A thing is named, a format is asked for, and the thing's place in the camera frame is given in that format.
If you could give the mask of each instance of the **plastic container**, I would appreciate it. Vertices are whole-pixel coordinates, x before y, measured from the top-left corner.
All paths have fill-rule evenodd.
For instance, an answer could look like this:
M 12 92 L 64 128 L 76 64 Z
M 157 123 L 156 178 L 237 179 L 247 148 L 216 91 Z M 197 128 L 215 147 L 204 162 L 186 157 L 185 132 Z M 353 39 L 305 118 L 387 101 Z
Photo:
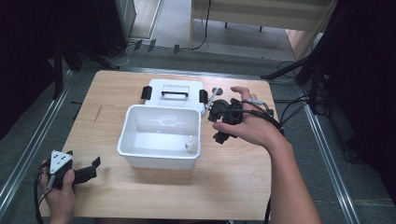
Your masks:
M 133 167 L 190 170 L 201 152 L 200 136 L 195 109 L 132 105 L 117 151 Z

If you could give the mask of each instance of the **electrical cord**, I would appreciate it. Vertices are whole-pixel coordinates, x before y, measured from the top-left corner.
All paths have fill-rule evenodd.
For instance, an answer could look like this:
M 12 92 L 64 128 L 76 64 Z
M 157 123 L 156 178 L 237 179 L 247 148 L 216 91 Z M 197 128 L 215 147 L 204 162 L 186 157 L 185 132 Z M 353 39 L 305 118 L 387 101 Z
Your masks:
M 295 61 L 283 61 L 283 62 L 279 63 L 279 64 L 277 65 L 277 71 L 280 70 L 280 65 L 281 65 L 282 63 L 295 63 Z M 287 74 L 285 74 L 285 75 L 283 75 L 283 76 L 284 76 L 284 77 L 288 77 L 288 78 L 296 78 L 296 77 L 297 77 L 296 72 L 295 72 L 294 70 L 292 70 L 292 72 L 293 72 L 293 74 L 294 74 L 294 77 L 289 77 Z
M 270 111 L 271 111 L 271 110 L 270 110 L 270 107 L 269 107 L 266 103 L 264 103 L 264 102 L 262 102 L 262 105 L 265 107 L 265 110 L 263 110 L 261 107 L 257 106 L 256 104 L 253 104 L 253 103 L 251 103 L 251 102 L 249 102 L 249 101 L 247 101 L 247 100 L 242 101 L 242 103 L 249 104 L 249 105 L 253 105 L 253 106 L 256 107 L 257 109 L 259 109 L 261 112 L 270 114 L 271 117 L 273 116 L 273 114 L 271 114 L 271 112 L 270 112 Z
M 207 38 L 207 22 L 209 21 L 209 12 L 210 12 L 210 6 L 211 5 L 212 5 L 212 0 L 209 0 L 209 7 L 207 8 L 206 23 L 205 23 L 205 38 L 204 38 L 204 41 L 197 48 L 190 49 L 190 50 L 197 50 L 206 42 L 206 38 Z
M 217 114 L 226 114 L 226 113 L 233 113 L 233 112 L 239 112 L 239 113 L 248 113 L 251 115 L 254 115 L 256 117 L 262 118 L 273 124 L 282 134 L 283 134 L 283 128 L 281 123 L 277 122 L 274 118 L 272 118 L 270 115 L 268 115 L 265 112 L 261 112 L 258 110 L 246 110 L 246 109 L 229 109 L 229 110 L 221 110 L 218 112 L 213 113 L 214 115 Z
M 283 112 L 282 112 L 282 115 L 280 116 L 280 121 L 279 121 L 279 123 L 281 124 L 281 125 L 284 125 L 285 123 L 286 123 L 286 121 L 288 121 L 289 119 L 291 119 L 293 116 L 295 116 L 304 106 L 305 106 L 305 104 L 303 105 L 303 106 L 300 106 L 300 108 L 298 108 L 297 110 L 295 110 L 293 113 L 291 113 L 291 115 L 290 116 L 288 116 L 285 120 L 283 120 L 283 118 L 284 118 L 284 116 L 285 116 L 285 114 L 286 114 L 286 111 L 288 110 L 288 108 L 291 106 L 291 105 L 293 105 L 293 104 L 295 104 L 295 103 L 298 103 L 298 102 L 307 102 L 308 100 L 306 99 L 306 100 L 302 100 L 302 98 L 305 98 L 305 97 L 307 97 L 308 95 L 303 95 L 303 96 L 300 96 L 300 97 L 298 97 L 297 99 L 295 99 L 295 100 L 293 100 L 291 103 L 289 103 L 287 106 L 286 106 L 286 108 L 283 110 Z
M 268 199 L 267 203 L 267 209 L 265 210 L 265 218 L 264 218 L 264 224 L 269 224 L 270 223 L 270 213 L 271 213 L 271 196 Z
M 35 183 L 34 183 L 34 199 L 35 199 L 35 220 L 37 221 L 38 224 L 44 224 L 43 218 L 40 213 L 40 204 L 43 202 L 43 200 L 47 197 L 47 195 L 52 192 L 53 189 L 50 189 L 41 199 L 40 201 L 37 198 L 38 194 L 38 185 L 39 181 L 41 180 L 41 176 L 44 174 L 44 167 L 50 165 L 50 160 L 45 161 L 43 164 L 40 165 L 38 169 L 38 174 L 35 175 Z
M 125 64 L 127 64 L 127 63 L 129 62 L 128 48 L 130 48 L 130 47 L 133 46 L 133 45 L 134 45 L 134 44 L 129 45 L 129 46 L 125 49 L 125 54 L 126 54 L 126 56 L 127 56 L 127 61 L 126 61 L 126 63 L 114 63 L 114 62 L 112 62 L 107 56 L 106 56 L 106 59 L 107 59 L 110 63 L 112 63 L 112 64 L 114 64 L 114 65 L 116 65 L 116 66 L 124 66 Z

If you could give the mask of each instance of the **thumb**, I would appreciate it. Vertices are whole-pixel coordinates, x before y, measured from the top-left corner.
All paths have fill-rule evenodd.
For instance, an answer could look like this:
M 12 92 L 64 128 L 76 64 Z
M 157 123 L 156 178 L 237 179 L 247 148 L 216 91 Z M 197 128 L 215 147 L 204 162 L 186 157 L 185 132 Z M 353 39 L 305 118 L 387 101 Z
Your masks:
M 71 189 L 75 179 L 74 170 L 70 169 L 64 175 L 64 189 Z
M 215 122 L 212 127 L 222 133 L 229 133 L 235 136 L 239 136 L 240 134 L 240 129 L 238 129 L 237 125 Z

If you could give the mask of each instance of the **black device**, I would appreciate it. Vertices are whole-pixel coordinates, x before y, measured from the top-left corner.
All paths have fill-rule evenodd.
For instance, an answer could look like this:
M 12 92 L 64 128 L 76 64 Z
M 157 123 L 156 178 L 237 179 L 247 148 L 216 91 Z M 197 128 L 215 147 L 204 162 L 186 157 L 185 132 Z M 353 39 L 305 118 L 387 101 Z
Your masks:
M 72 169 L 73 161 L 73 151 L 68 151 L 67 153 L 62 153 L 53 150 L 51 153 L 51 157 L 47 159 L 38 169 L 38 173 L 35 175 L 35 185 L 34 185 L 34 196 L 35 196 L 35 219 L 37 223 L 42 224 L 43 218 L 41 217 L 39 205 L 41 201 L 47 196 L 45 194 L 41 200 L 37 199 L 38 193 L 38 185 L 41 176 L 46 172 L 49 177 L 49 183 L 47 185 L 48 193 L 50 193 L 53 189 L 62 189 L 63 188 L 63 180 L 64 175 L 70 169 Z M 92 162 L 91 166 L 79 169 L 75 171 L 75 180 L 73 182 L 73 186 L 77 184 L 82 184 L 89 181 L 92 178 L 96 177 L 96 168 L 101 164 L 100 157 L 96 158 Z
M 240 102 L 233 98 L 231 99 L 230 104 L 225 100 L 214 101 L 209 108 L 210 112 L 207 119 L 212 122 L 216 122 L 218 119 L 221 119 L 223 123 L 236 125 L 242 122 L 243 113 L 249 113 L 272 123 L 283 134 L 282 125 L 273 118 L 274 110 L 270 109 L 267 104 L 261 102 L 261 104 L 265 106 L 264 110 L 255 103 L 251 103 L 249 100 Z M 243 103 L 254 105 L 259 110 L 243 109 Z M 213 138 L 216 139 L 216 142 L 223 144 L 230 136 L 236 138 L 236 136 L 232 134 L 223 132 L 217 132 Z

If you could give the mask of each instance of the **black curtain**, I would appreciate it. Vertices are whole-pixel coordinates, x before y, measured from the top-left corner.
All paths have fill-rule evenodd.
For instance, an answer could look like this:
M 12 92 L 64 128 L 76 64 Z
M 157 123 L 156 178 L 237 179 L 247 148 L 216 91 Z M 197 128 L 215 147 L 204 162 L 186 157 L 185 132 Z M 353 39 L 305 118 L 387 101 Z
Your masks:
M 326 88 L 356 134 L 346 144 L 380 173 L 396 204 L 396 3 L 339 4 L 350 10 L 321 52 Z
M 52 1 L 0 2 L 0 139 L 54 79 Z

